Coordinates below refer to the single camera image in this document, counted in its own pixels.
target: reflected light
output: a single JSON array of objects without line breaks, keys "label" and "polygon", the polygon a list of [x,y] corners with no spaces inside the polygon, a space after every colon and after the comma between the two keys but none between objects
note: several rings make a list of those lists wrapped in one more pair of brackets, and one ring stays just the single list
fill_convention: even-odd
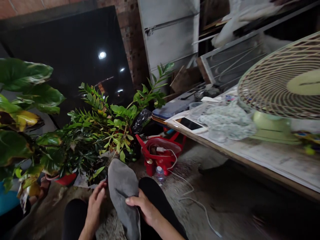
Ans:
[{"label": "reflected light", "polygon": [[99,59],[103,59],[107,56],[107,54],[105,52],[101,52],[99,53]]}]

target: smartphone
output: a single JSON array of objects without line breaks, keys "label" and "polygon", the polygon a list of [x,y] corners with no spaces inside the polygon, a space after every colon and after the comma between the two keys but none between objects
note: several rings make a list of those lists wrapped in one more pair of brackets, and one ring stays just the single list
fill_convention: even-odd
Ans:
[{"label": "smartphone", "polygon": [[193,120],[186,117],[180,116],[177,119],[173,119],[173,121],[181,128],[184,128],[187,131],[192,132],[194,134],[203,133],[208,130],[207,127],[200,125],[199,123],[194,122]]}]

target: finger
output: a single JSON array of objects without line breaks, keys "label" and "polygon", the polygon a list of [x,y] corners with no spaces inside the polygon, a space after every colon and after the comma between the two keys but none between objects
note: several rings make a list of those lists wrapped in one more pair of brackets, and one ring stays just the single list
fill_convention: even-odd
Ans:
[{"label": "finger", "polygon": [[144,192],[139,188],[139,197],[141,198],[147,198]]},{"label": "finger", "polygon": [[104,184],[105,184],[105,182],[99,183],[99,185],[93,190],[91,197],[93,197],[94,199],[97,199],[97,196],[98,196],[100,190],[103,188]]},{"label": "finger", "polygon": [[129,197],[126,199],[126,204],[129,206],[139,206],[142,207],[144,205],[145,199],[141,197]]},{"label": "finger", "polygon": [[97,196],[97,201],[96,203],[100,206],[103,199],[104,199],[104,195],[106,193],[106,190],[104,188],[101,189],[101,191],[99,192],[98,196]]}]

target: knee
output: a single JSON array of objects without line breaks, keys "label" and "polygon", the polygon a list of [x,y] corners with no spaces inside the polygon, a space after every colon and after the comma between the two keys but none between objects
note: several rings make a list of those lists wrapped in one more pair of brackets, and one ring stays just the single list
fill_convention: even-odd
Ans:
[{"label": "knee", "polygon": [[82,208],[87,209],[87,204],[83,200],[79,198],[75,198],[75,199],[72,199],[70,202],[68,202],[64,211],[73,212]]},{"label": "knee", "polygon": [[155,180],[149,177],[143,177],[139,180],[139,188],[141,190],[146,188],[152,188],[153,186],[159,186]]}]

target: charging cable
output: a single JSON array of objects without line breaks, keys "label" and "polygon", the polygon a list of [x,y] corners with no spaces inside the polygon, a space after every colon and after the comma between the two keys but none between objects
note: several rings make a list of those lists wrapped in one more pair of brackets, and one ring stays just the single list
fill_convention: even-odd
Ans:
[{"label": "charging cable", "polygon": [[205,213],[206,213],[207,221],[208,221],[208,224],[209,224],[210,228],[214,231],[214,233],[215,233],[218,237],[222,238],[222,236],[220,235],[220,233],[218,233],[218,232],[212,227],[212,225],[211,225],[211,223],[210,223],[210,220],[209,220],[209,215],[208,215],[208,212],[207,212],[206,207],[205,207],[202,203],[200,203],[200,202],[198,202],[198,201],[196,201],[196,200],[194,200],[194,199],[192,199],[192,198],[190,198],[190,197],[186,197],[186,195],[188,195],[188,194],[190,194],[190,193],[192,193],[192,192],[194,191],[193,186],[192,186],[187,180],[185,180],[183,177],[180,177],[179,175],[175,174],[174,172],[172,172],[172,171],[170,170],[170,169],[172,169],[172,168],[174,167],[174,165],[176,165],[176,163],[177,163],[177,161],[178,161],[178,158],[177,158],[176,154],[175,154],[171,149],[165,149],[165,148],[163,148],[163,147],[157,147],[157,152],[164,152],[164,151],[171,151],[171,152],[173,153],[173,155],[175,156],[175,158],[176,158],[176,161],[174,162],[174,164],[172,165],[172,167],[167,168],[167,170],[168,170],[169,172],[171,172],[173,175],[175,175],[175,176],[181,178],[182,180],[184,180],[184,181],[185,181],[186,183],[188,183],[189,186],[192,188],[191,191],[182,194],[181,197],[178,199],[178,201],[182,201],[182,200],[189,199],[189,200],[197,203],[199,206],[201,206],[201,207],[204,209]]}]

